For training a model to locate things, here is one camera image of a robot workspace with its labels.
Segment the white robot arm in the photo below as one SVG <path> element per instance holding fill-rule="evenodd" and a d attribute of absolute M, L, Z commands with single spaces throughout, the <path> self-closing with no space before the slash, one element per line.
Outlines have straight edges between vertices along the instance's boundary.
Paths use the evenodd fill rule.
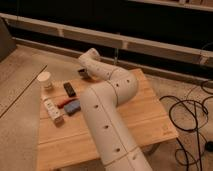
<path fill-rule="evenodd" d="M 138 81 L 128 70 L 100 61 L 94 48 L 78 58 L 89 75 L 102 79 L 80 95 L 80 105 L 106 171 L 153 171 L 117 107 L 132 99 Z"/>

